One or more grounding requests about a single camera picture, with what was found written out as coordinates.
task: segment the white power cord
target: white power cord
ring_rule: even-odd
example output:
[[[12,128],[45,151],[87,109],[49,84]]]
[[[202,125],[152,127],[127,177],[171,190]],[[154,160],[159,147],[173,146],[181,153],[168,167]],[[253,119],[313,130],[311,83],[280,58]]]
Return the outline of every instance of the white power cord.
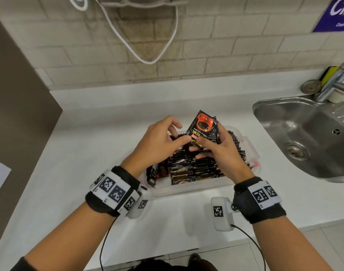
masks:
[[[77,2],[83,2],[83,6],[80,6],[78,5]],[[111,29],[113,30],[113,32],[117,35],[117,37],[122,41],[122,43],[129,49],[129,51],[134,55],[134,57],[136,57],[141,63],[145,63],[147,65],[152,65],[154,63],[156,63],[161,57],[162,55],[164,54],[164,52],[166,51],[166,49],[170,46],[171,42],[173,41],[176,33],[177,33],[177,26],[178,26],[178,9],[177,7],[175,7],[176,9],[176,25],[174,27],[174,31],[173,31],[173,34],[170,38],[170,40],[168,41],[168,43],[166,44],[166,46],[164,47],[164,49],[162,50],[162,52],[157,56],[157,58],[151,62],[148,62],[148,61],[145,61],[143,59],[141,59],[135,52],[134,50],[129,46],[129,44],[122,38],[122,36],[118,33],[118,31],[116,30],[116,28],[114,27],[114,25],[112,24],[111,22],[111,19],[109,18],[108,16],[108,13],[106,11],[106,9],[98,2],[98,0],[95,0],[99,6],[102,8],[102,11],[106,17],[106,20],[108,22],[108,24],[110,25]],[[80,11],[86,11],[87,8],[88,8],[88,0],[70,0],[70,2],[72,3],[72,5],[80,10]]]

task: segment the hand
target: hand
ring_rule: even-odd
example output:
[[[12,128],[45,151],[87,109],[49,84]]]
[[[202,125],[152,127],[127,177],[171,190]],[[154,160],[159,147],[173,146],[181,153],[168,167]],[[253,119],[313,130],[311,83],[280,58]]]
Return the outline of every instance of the hand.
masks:
[[[239,155],[233,138],[220,123],[218,123],[218,130],[220,132],[220,145],[202,137],[197,138],[197,142],[210,149],[212,153],[198,154],[196,155],[196,159],[207,156],[214,158],[220,170],[234,183],[239,183],[254,177],[253,172]],[[196,150],[199,150],[199,147],[190,147],[190,151]]]
[[[191,136],[185,135],[172,141],[167,131],[177,138],[178,133],[175,127],[181,129],[182,125],[172,116],[167,116],[150,125],[134,151],[124,159],[121,167],[138,178],[146,168],[172,156],[177,148],[189,143],[192,139]]]

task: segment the clear plastic container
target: clear plastic container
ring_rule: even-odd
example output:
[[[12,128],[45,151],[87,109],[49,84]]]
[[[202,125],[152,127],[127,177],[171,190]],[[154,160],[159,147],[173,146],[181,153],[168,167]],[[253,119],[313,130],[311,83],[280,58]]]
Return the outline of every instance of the clear plastic container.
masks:
[[[245,150],[246,152],[246,161],[250,163],[250,166],[252,167],[252,172],[258,176],[261,172],[261,167],[258,162],[258,159],[260,156],[257,154],[255,148],[249,141],[249,139],[245,136],[242,136],[241,132],[238,131],[235,127],[232,126],[224,126],[227,130],[232,131],[238,141],[240,142],[241,150]],[[232,185],[233,182],[228,179],[227,177],[220,177],[220,178],[213,178],[203,181],[196,181],[196,182],[187,182],[182,183],[178,185],[172,185],[171,177],[165,177],[165,178],[158,178],[156,181],[156,186],[151,187],[149,184],[147,184],[147,176],[146,173],[143,173],[143,175],[139,178],[141,183],[143,183],[152,193],[152,196],[154,197],[162,197],[167,195],[173,195],[173,194],[179,194],[184,192],[190,192],[190,191],[197,191],[202,190],[206,188],[213,188],[213,187],[221,187],[224,185]]]

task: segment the black sleeve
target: black sleeve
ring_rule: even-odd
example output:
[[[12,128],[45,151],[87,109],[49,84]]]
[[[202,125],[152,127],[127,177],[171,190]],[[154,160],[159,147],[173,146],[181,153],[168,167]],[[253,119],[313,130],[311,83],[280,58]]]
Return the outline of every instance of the black sleeve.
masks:
[[[25,259],[21,257],[17,264],[10,271],[37,271]]]

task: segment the dark pants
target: dark pants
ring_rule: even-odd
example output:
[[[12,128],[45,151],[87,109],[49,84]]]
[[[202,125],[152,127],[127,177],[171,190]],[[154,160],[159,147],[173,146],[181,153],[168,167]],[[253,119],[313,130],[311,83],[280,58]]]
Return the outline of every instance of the dark pants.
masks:
[[[164,262],[163,260],[152,260],[148,259],[138,266],[133,267],[133,271],[142,271],[142,270],[165,270],[165,271],[218,271],[213,264],[207,260],[193,260],[190,265],[178,266],[170,265],[169,263]]]

